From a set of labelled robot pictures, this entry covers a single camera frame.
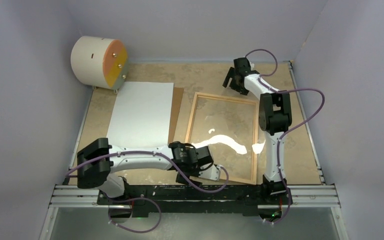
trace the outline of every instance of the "white wall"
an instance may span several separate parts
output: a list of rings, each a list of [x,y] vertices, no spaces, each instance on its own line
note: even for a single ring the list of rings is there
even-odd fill
[[[384,0],[329,0],[294,71],[326,94],[309,125],[351,239],[384,239]],[[301,96],[315,111],[320,97]]]
[[[80,33],[61,0],[0,0],[0,240],[39,237],[90,90],[70,67]]]
[[[83,35],[118,38],[135,61],[229,62],[294,59],[326,1],[67,0]]]

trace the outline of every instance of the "cable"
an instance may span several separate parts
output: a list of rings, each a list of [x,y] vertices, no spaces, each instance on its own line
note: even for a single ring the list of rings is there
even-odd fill
[[[210,163],[206,168],[204,168],[204,169],[200,169],[199,172],[203,172],[203,171],[205,171],[205,170],[208,170],[208,169],[210,169],[213,165],[214,165],[214,162]]]
[[[267,50],[267,49],[263,49],[263,48],[254,49],[254,50],[248,52],[248,53],[245,55],[245,58],[248,57],[248,55],[250,55],[250,54],[252,54],[252,53],[254,53],[254,52],[259,52],[259,51],[261,51],[261,52],[266,52],[266,53],[270,54],[270,55],[274,58],[274,62],[276,63],[276,67],[274,68],[273,72],[270,73],[270,74],[260,74],[260,75],[263,76],[263,77],[270,77],[271,75],[275,74],[275,72],[278,70],[278,59],[276,58],[276,56],[275,56],[271,51],[269,51],[269,50]]]
[[[124,230],[127,230],[129,232],[132,232],[132,233],[135,233],[135,234],[145,234],[145,233],[149,233],[151,232],[152,230],[156,229],[158,227],[158,225],[160,225],[160,222],[161,222],[161,218],[163,217],[163,214],[161,212],[161,208],[160,206],[158,206],[158,204],[153,201],[152,199],[149,199],[149,198],[146,198],[146,197],[135,197],[135,198],[131,198],[131,199],[127,199],[127,200],[114,200],[112,198],[109,198],[107,195],[106,197],[108,199],[111,199],[113,202],[115,203],[119,203],[119,204],[122,204],[122,203],[129,203],[129,202],[133,202],[133,201],[136,201],[136,200],[145,200],[145,201],[148,201],[150,203],[152,203],[153,205],[155,205],[156,209],[158,209],[158,221],[155,223],[155,225],[153,227],[151,227],[150,229],[147,229],[147,230],[134,230],[134,229],[131,229],[131,228],[128,228],[128,227],[125,227],[123,225],[120,225],[116,222],[113,221],[113,219],[111,219],[111,209],[108,209],[108,218],[109,218],[109,222],[108,224],[113,224],[114,226],[116,227],[119,227],[121,229],[124,229]]]
[[[216,190],[205,190],[205,189],[202,189],[200,188],[199,186],[195,185],[184,173],[183,171],[176,165],[176,163],[171,160],[168,156],[160,153],[160,152],[153,152],[153,151],[122,151],[122,152],[114,152],[114,153],[110,153],[110,154],[105,154],[105,155],[102,155],[102,156],[98,156],[98,157],[95,157],[95,158],[92,158],[90,160],[87,160],[75,167],[73,167],[70,171],[67,172],[67,174],[65,175],[66,177],[69,177],[71,173],[73,173],[74,171],[82,168],[83,166],[87,165],[87,164],[91,164],[93,162],[96,162],[96,161],[99,161],[101,159],[104,159],[104,158],[109,158],[109,157],[114,157],[114,156],[118,156],[120,157],[121,155],[131,155],[131,154],[146,154],[146,155],[153,155],[153,156],[160,156],[164,159],[166,159],[167,161],[169,161],[171,163],[171,165],[173,165],[173,167],[177,170],[177,172],[186,180],[186,182],[191,186],[193,187],[194,189],[202,192],[202,193],[206,193],[206,194],[215,194],[215,193],[218,193],[220,192],[221,190],[223,190],[227,185],[228,185],[228,182],[229,182],[229,174],[228,174],[228,171],[226,170],[226,168],[224,168],[223,166],[219,166],[225,173],[226,173],[226,181],[224,182],[224,184],[217,188]]]
[[[279,175],[280,175],[280,179],[282,180],[282,184],[283,186],[285,187],[286,189],[286,193],[288,194],[288,197],[287,197],[287,208],[284,212],[284,214],[282,214],[282,216],[279,218],[279,220],[277,220],[276,222],[272,222],[273,224],[274,223],[279,223],[281,220],[283,220],[285,218],[285,216],[288,214],[289,212],[289,209],[291,208],[291,198],[292,198],[292,195],[291,195],[291,191],[289,190],[285,180],[284,180],[284,177],[282,175],[282,171],[281,171],[281,168],[280,168],[280,165],[281,165],[281,159],[280,159],[280,151],[281,151],[281,141],[282,139],[290,132],[292,132],[293,130],[301,127],[302,125],[308,123],[311,119],[313,119],[319,112],[320,110],[322,110],[323,106],[325,105],[325,95],[323,94],[322,91],[320,91],[319,89],[315,89],[315,88],[297,88],[297,89],[292,89],[292,90],[287,90],[287,91],[277,91],[275,89],[273,89],[272,87],[268,86],[267,84],[265,84],[264,82],[261,81],[261,78],[264,77],[264,75],[260,74],[259,78],[258,78],[258,82],[263,85],[264,87],[266,87],[267,89],[273,91],[274,93],[277,93],[277,94],[288,94],[288,93],[294,93],[294,92],[301,92],[301,91],[314,91],[314,92],[317,92],[321,95],[321,104],[320,106],[318,107],[318,109],[309,117],[307,118],[306,120],[304,120],[303,122],[301,122],[300,124],[292,127],[291,129],[289,129],[288,131],[284,132],[278,139],[277,141],[277,145],[276,145],[276,155],[277,155],[277,167],[279,168]]]

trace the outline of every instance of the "metal frame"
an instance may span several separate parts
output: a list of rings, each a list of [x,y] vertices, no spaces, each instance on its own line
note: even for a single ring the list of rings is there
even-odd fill
[[[288,64],[289,73],[293,81],[293,85],[297,88],[297,83],[294,76],[294,71],[290,61]],[[304,119],[307,119],[304,111],[301,97],[299,92],[296,93],[298,98],[301,113]],[[75,155],[79,145],[80,136],[83,131],[83,126],[88,114],[90,99],[86,106],[83,121],[81,123],[77,140],[74,146],[73,156],[70,166],[73,165]],[[293,205],[291,208],[330,208],[332,212],[332,223],[335,224],[338,237],[340,240],[348,240],[348,234],[346,231],[344,218],[341,212],[341,205],[338,198],[338,193],[334,185],[326,185],[325,178],[323,177],[322,168],[320,167],[319,158],[314,146],[313,137],[308,124],[305,124],[305,128],[308,132],[312,151],[314,153],[315,163],[320,175],[320,181],[322,185],[289,185],[291,194],[293,197]],[[46,214],[46,218],[43,224],[43,228],[40,234],[40,240],[49,240],[51,238],[52,230],[54,228],[55,219],[60,208],[119,208],[129,209],[129,205],[97,205],[98,190],[94,189],[79,189],[74,185],[56,185],[49,203],[49,208]],[[259,209],[271,209],[273,205],[259,205]]]

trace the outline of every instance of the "gray wall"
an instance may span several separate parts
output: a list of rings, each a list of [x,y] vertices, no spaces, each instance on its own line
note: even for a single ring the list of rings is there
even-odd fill
[[[326,105],[310,128],[352,239],[384,239],[384,0],[329,0],[296,58]],[[307,114],[320,103],[303,93]]]
[[[130,218],[127,228],[146,230],[158,221],[158,213]],[[262,224],[260,216],[240,213],[163,213],[150,233],[138,234],[108,224],[105,208],[60,208],[51,240],[338,240],[330,208],[292,208],[281,226]]]
[[[61,0],[0,0],[0,239],[37,239],[67,170],[90,91]]]
[[[229,62],[294,59],[326,1],[67,0],[83,35],[120,39],[135,61]]]

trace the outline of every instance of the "glass pane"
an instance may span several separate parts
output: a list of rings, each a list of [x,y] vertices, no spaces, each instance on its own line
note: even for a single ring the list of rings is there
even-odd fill
[[[163,213],[160,225],[150,233],[132,233],[108,224],[106,208],[60,208],[52,240],[164,239],[164,240],[337,240],[332,211],[327,208],[292,208],[278,225],[262,223],[259,217],[241,214]],[[135,230],[151,228],[157,213],[130,218],[124,226]]]

